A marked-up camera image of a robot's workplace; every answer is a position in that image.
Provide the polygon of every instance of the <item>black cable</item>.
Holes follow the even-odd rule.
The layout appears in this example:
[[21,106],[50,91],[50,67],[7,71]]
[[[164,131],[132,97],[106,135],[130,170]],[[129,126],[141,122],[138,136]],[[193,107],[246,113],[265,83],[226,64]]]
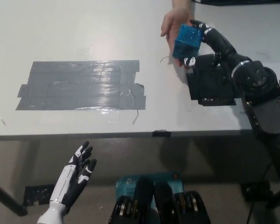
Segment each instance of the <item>black cable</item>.
[[[263,175],[262,175],[262,177],[261,177],[261,179],[260,179],[259,182],[263,182],[263,180],[264,180],[264,178],[265,178],[265,176],[266,176],[267,172],[269,171],[269,169],[270,169],[270,167],[271,167],[272,164],[273,164],[273,163],[271,162],[271,163],[266,167],[266,170],[264,171],[264,173],[263,173]],[[254,207],[254,201],[253,201],[252,204],[251,204],[251,207],[250,207],[250,211],[249,211],[249,215],[248,215],[246,224],[249,224],[249,222],[250,222],[251,215],[252,215],[252,211],[253,211],[253,207]]]

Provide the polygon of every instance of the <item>tape strip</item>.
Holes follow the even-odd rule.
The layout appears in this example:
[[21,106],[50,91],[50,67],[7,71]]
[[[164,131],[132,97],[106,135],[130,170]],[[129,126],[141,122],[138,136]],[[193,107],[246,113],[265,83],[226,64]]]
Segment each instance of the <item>tape strip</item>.
[[33,62],[16,110],[144,110],[139,61]]

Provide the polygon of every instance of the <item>robotic hand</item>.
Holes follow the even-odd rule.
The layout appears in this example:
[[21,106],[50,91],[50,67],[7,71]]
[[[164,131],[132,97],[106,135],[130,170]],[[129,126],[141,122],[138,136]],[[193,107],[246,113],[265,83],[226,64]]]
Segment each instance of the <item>robotic hand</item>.
[[82,193],[97,163],[96,159],[88,159],[92,151],[88,145],[88,141],[81,145],[63,168],[51,196],[49,209],[39,218],[38,224],[63,224],[63,217]]

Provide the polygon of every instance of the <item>floor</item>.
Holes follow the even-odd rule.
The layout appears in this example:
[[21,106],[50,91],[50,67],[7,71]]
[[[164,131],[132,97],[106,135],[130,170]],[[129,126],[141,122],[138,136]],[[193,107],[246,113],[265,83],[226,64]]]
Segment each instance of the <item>floor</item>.
[[[25,186],[55,183],[63,166],[85,140],[0,141],[0,186],[19,202]],[[178,171],[186,190],[198,191],[213,224],[244,224],[250,204],[238,183],[258,181],[270,163],[267,151],[252,136],[201,138],[95,139],[98,160],[65,224],[108,221],[115,203],[114,184],[128,174]],[[266,178],[280,187],[272,167]],[[28,208],[17,217],[0,204],[0,224],[33,224],[47,205]],[[266,211],[257,203],[251,224],[280,224],[280,207]]]

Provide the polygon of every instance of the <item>blue cube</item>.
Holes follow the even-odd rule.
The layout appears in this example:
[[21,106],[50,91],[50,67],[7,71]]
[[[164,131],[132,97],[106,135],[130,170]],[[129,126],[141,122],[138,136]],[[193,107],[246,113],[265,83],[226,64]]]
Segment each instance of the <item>blue cube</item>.
[[183,61],[198,55],[202,42],[202,31],[198,28],[182,24],[178,37],[175,40],[172,56]]

